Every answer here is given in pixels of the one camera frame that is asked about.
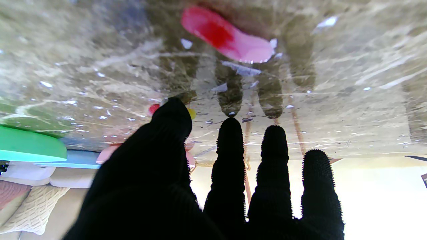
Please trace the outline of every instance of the cushion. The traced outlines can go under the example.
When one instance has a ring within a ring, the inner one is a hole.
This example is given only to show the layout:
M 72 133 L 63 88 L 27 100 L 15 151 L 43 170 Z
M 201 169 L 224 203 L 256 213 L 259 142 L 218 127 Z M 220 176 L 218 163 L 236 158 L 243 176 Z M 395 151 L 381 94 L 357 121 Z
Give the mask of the cushion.
M 30 186 L 14 182 L 0 181 L 0 210 L 16 197 L 28 192 Z
M 2 177 L 0 180 L 19 183 L 28 186 L 42 186 L 50 182 L 50 178 L 40 179 L 40 180 L 31 180 L 31 179 L 17 179 L 17 178 L 6 178 Z
M 0 234 L 13 231 L 29 231 L 38 235 L 44 233 L 49 215 L 69 188 L 34 186 L 9 220 L 0 227 Z
M 2 178 L 16 178 L 28 180 L 42 180 L 50 177 L 55 171 L 55 167 L 36 166 L 33 162 L 9 162 L 9 167 L 5 173 L 2 173 Z
M 57 167 L 50 184 L 57 187 L 90 188 L 97 169 Z
M 88 189 L 70 189 L 58 200 L 50 214 L 46 231 L 42 235 L 22 232 L 20 240 L 59 240 L 73 225 L 82 207 Z
M 16 210 L 21 206 L 21 203 L 27 198 L 29 190 L 11 200 L 8 204 L 0 210 L 0 227 L 7 222 L 7 220 L 16 212 Z M 0 240 L 19 240 L 21 231 L 14 231 L 5 234 L 0 234 Z

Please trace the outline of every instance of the white wall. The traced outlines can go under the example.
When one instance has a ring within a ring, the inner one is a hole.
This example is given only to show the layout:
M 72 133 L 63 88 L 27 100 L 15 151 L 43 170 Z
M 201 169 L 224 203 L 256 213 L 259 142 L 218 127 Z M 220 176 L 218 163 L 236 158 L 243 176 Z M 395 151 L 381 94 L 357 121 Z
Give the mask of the white wall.
M 251 192 L 259 162 L 248 171 Z M 301 217 L 302 161 L 289 161 L 293 215 Z M 332 164 L 342 204 L 345 239 L 425 239 L 427 162 L 405 157 L 342 159 Z M 191 187 L 201 207 L 211 185 L 210 167 L 197 167 Z

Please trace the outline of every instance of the yellow object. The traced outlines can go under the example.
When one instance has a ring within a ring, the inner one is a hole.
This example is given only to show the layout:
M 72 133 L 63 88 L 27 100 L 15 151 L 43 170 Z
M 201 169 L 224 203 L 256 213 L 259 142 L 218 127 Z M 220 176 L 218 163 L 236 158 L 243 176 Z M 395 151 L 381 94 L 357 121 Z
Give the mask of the yellow object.
M 191 120 L 194 120 L 196 118 L 196 111 L 192 108 L 187 108 L 187 110 L 190 113 Z

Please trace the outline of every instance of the floor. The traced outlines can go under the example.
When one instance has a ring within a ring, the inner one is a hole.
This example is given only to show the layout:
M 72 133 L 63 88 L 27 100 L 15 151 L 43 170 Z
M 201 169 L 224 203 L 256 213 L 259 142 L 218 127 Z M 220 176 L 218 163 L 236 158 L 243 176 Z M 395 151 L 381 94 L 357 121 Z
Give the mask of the floor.
M 180 25 L 196 3 L 276 39 L 277 54 L 237 73 Z M 227 116 L 242 122 L 246 161 L 259 161 L 271 124 L 291 160 L 310 148 L 425 155 L 426 16 L 417 0 L 0 0 L 0 124 L 100 151 L 179 95 L 197 112 L 188 141 L 200 166 Z

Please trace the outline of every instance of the red ball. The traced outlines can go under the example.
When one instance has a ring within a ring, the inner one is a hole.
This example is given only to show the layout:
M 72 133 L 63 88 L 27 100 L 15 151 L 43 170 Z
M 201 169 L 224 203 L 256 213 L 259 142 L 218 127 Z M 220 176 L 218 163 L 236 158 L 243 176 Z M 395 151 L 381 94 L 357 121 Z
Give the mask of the red ball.
M 148 109 L 148 112 L 151 114 L 151 115 L 153 115 L 156 111 L 157 111 L 157 109 L 159 109 L 160 108 L 160 104 L 153 104 L 153 105 L 151 105 L 151 107 Z

